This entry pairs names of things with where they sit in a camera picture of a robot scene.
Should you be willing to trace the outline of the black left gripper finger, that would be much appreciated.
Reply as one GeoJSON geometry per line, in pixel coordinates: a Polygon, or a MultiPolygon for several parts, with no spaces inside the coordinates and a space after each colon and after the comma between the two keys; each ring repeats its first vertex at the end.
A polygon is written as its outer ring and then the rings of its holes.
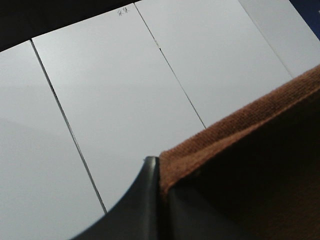
{"type": "Polygon", "coordinates": [[[159,158],[148,156],[123,197],[74,240],[158,240],[159,158]]]}

